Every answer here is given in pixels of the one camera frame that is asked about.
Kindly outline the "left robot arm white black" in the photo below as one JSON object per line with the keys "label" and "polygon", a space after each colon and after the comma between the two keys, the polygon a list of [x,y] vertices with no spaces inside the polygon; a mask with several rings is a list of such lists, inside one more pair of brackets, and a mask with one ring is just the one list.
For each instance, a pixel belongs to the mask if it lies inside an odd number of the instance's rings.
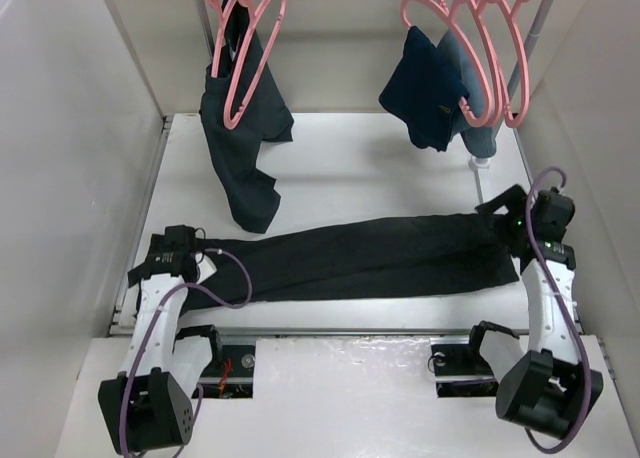
{"label": "left robot arm white black", "polygon": [[195,228],[186,225],[153,236],[144,261],[128,272],[138,295],[134,332],[117,375],[97,392],[117,454],[142,457],[190,442],[198,380],[221,368],[224,352],[214,326],[182,329],[179,319],[189,290],[214,272]]}

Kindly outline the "black trousers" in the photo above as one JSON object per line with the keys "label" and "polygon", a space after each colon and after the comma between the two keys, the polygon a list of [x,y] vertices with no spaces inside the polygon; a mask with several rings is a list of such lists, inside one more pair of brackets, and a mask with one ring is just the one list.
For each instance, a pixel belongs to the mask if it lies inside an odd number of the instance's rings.
{"label": "black trousers", "polygon": [[512,258],[477,214],[391,217],[256,241],[210,239],[204,286],[237,304],[458,295],[518,282]]}

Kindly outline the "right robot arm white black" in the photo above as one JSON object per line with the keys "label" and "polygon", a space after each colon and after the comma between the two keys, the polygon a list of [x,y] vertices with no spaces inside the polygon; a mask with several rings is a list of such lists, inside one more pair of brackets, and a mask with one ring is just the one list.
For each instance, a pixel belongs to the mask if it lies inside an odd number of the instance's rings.
{"label": "right robot arm white black", "polygon": [[494,229],[519,260],[527,294],[528,347],[521,348],[515,331],[481,321],[462,347],[462,359],[476,372],[490,368],[500,419],[565,441],[575,436],[604,388],[602,374],[585,366],[585,349],[574,338],[576,257],[563,238],[575,205],[557,188],[529,201],[514,185],[476,210],[490,215],[499,208],[507,212],[495,219]]}

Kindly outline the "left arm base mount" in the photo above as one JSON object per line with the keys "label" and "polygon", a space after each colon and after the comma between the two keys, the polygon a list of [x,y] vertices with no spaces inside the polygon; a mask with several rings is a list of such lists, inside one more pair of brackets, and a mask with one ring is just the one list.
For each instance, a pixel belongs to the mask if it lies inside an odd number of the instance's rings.
{"label": "left arm base mount", "polygon": [[221,350],[205,368],[199,384],[205,399],[251,399],[256,368],[256,339],[223,336]]}

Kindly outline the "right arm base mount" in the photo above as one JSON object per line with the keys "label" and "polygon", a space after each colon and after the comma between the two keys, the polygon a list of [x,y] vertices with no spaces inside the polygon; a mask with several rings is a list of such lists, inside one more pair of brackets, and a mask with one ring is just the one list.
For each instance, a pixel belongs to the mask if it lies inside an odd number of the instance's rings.
{"label": "right arm base mount", "polygon": [[498,383],[488,363],[462,341],[436,340],[427,361],[439,398],[494,398]]}

